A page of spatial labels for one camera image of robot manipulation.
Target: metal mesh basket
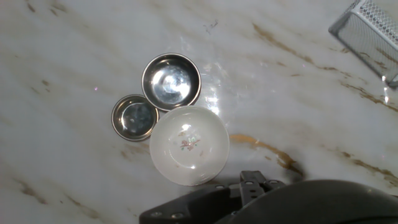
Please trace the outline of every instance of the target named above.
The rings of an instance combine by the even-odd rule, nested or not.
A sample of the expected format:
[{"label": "metal mesh basket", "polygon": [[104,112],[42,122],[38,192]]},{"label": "metal mesh basket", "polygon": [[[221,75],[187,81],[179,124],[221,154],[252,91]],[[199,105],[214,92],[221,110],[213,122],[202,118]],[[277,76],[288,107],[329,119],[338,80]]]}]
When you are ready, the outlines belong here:
[{"label": "metal mesh basket", "polygon": [[398,87],[398,23],[373,0],[356,0],[329,32],[389,87]]}]

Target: bowl rim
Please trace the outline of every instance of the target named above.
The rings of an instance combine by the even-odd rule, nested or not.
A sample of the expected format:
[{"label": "bowl rim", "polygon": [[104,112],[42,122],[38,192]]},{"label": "bowl rim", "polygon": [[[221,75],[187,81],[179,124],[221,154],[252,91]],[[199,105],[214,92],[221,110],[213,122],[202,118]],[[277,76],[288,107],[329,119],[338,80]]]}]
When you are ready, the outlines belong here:
[{"label": "bowl rim", "polygon": [[167,108],[162,108],[162,107],[156,105],[156,104],[155,104],[154,102],[152,102],[152,101],[148,98],[148,96],[147,96],[147,93],[146,93],[146,91],[145,91],[145,89],[144,89],[144,78],[146,77],[146,73],[147,73],[148,68],[149,68],[156,60],[158,60],[158,59],[161,58],[161,57],[169,56],[169,55],[178,56],[178,57],[181,57],[181,58],[187,60],[189,63],[191,63],[191,64],[193,65],[193,67],[194,67],[195,70],[197,71],[197,75],[198,75],[198,79],[199,79],[198,91],[196,92],[195,96],[193,97],[193,99],[192,99],[188,104],[182,105],[182,106],[190,106],[190,105],[192,105],[194,102],[196,102],[196,100],[198,99],[199,94],[200,94],[200,92],[201,92],[201,74],[200,74],[200,71],[199,71],[198,67],[195,65],[195,63],[193,63],[193,61],[192,61],[191,59],[189,59],[187,56],[184,56],[184,55],[178,54],[178,53],[165,53],[165,54],[161,54],[161,55],[156,56],[155,58],[153,58],[153,59],[147,64],[147,66],[145,67],[144,71],[142,72],[141,88],[142,88],[142,92],[144,93],[144,96],[147,98],[147,101],[148,101],[152,106],[156,107],[157,109],[159,109],[159,110],[161,110],[161,111],[166,111],[166,112],[171,111],[171,110],[174,110],[175,108],[179,108],[179,107],[182,107],[182,106],[175,106],[175,107],[173,107],[172,109],[167,109]]},{"label": "bowl rim", "polygon": [[154,159],[153,159],[153,155],[154,155],[153,150],[154,150],[154,149],[151,148],[151,145],[152,145],[152,144],[151,144],[152,138],[149,140],[149,141],[150,141],[150,142],[149,142],[149,154],[150,154],[150,158],[151,158],[152,163],[154,164],[155,168],[156,168],[156,169],[162,174],[162,176],[164,176],[167,180],[169,180],[169,181],[171,181],[171,182],[173,182],[173,183],[175,183],[175,184],[178,184],[178,185],[187,186],[187,187],[194,187],[194,186],[198,186],[198,185],[205,184],[205,183],[207,183],[207,182],[213,180],[214,178],[216,178],[216,177],[223,171],[223,169],[225,168],[225,166],[226,166],[226,164],[227,164],[227,162],[228,162],[229,155],[230,155],[230,152],[231,152],[231,140],[229,139],[229,132],[228,132],[228,130],[226,129],[226,126],[225,126],[223,120],[222,120],[217,114],[215,114],[214,112],[212,112],[212,110],[209,110],[208,108],[205,108],[205,107],[203,107],[203,106],[196,106],[196,105],[195,105],[195,106],[192,106],[192,105],[191,105],[191,106],[181,106],[181,107],[175,108],[175,109],[173,109],[171,112],[169,112],[169,113],[165,114],[164,116],[162,116],[162,117],[160,118],[159,122],[162,123],[165,119],[167,119],[168,117],[170,117],[173,111],[175,111],[175,110],[183,110],[183,109],[187,109],[187,108],[198,108],[198,109],[200,109],[200,110],[204,110],[204,111],[208,111],[208,112],[210,112],[210,113],[213,113],[214,116],[216,116],[217,119],[220,121],[220,123],[223,125],[224,131],[225,131],[226,136],[227,136],[228,147],[227,147],[227,150],[226,150],[226,151],[227,151],[227,153],[226,153],[226,159],[225,159],[225,162],[224,162],[222,168],[221,168],[213,177],[211,177],[211,178],[209,178],[209,179],[206,179],[205,181],[201,181],[201,182],[196,183],[196,184],[181,184],[181,183],[177,183],[177,182],[174,182],[174,181],[170,180],[166,175],[164,175],[164,173],[161,171],[161,169],[159,169],[159,168],[157,167],[157,165],[155,164]]},{"label": "bowl rim", "polygon": [[119,106],[122,102],[124,102],[126,99],[128,99],[128,98],[141,98],[141,99],[143,99],[144,101],[146,101],[146,102],[148,103],[147,98],[144,97],[144,96],[142,96],[142,95],[139,95],[139,94],[131,94],[131,95],[127,95],[127,96],[122,97],[122,98],[121,98],[120,100],[118,100],[118,102],[116,102],[116,104],[113,106],[112,113],[111,113],[112,127],[113,127],[114,131],[115,131],[120,137],[122,137],[122,138],[125,139],[125,140],[128,140],[128,141],[143,141],[143,140],[147,139],[147,138],[152,134],[152,131],[154,130],[155,125],[156,125],[157,122],[159,121],[159,110],[158,110],[156,107],[153,107],[152,104],[148,103],[148,105],[151,105],[151,106],[153,107],[153,109],[155,109],[155,114],[156,114],[155,121],[154,121],[152,127],[150,128],[150,130],[149,130],[146,134],[144,134],[144,135],[142,135],[142,136],[139,136],[138,138],[134,138],[134,139],[127,138],[127,137],[123,136],[123,135],[118,131],[118,129],[116,128],[116,125],[115,125],[115,122],[114,122],[114,115],[115,115],[115,113],[117,112],[118,106]]}]

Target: small steel bowl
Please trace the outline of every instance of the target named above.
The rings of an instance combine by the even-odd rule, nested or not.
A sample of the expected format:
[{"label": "small steel bowl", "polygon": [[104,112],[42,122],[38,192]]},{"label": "small steel bowl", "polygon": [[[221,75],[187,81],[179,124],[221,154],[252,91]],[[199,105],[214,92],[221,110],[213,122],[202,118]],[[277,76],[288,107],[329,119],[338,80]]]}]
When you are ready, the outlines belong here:
[{"label": "small steel bowl", "polygon": [[200,89],[199,69],[184,55],[169,53],[157,56],[142,74],[145,97],[163,111],[193,104]]},{"label": "small steel bowl", "polygon": [[123,97],[112,110],[114,130],[129,141],[148,138],[158,120],[158,110],[141,95]]}]

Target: white marble surface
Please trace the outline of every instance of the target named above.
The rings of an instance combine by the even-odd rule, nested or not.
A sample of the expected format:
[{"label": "white marble surface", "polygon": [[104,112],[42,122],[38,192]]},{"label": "white marble surface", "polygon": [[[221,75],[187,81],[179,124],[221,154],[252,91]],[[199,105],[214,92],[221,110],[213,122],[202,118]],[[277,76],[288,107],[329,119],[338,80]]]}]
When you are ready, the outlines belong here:
[{"label": "white marble surface", "polygon": [[110,121],[165,52],[198,65],[197,105],[231,135],[213,182],[261,170],[398,195],[398,93],[327,32],[350,3],[0,1],[0,222],[138,223],[192,190],[161,176],[148,141],[121,139]]}]

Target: floral pattern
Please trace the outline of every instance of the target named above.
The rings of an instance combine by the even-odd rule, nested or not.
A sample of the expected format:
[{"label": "floral pattern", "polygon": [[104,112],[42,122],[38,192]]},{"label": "floral pattern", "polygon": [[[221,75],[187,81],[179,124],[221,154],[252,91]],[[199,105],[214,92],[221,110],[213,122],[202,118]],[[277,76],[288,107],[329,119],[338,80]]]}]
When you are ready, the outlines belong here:
[{"label": "floral pattern", "polygon": [[198,142],[200,141],[200,139],[196,140],[195,137],[192,138],[188,138],[188,141],[183,140],[181,141],[181,150],[184,150],[185,148],[187,148],[189,151],[191,151],[195,146],[198,146]]}]

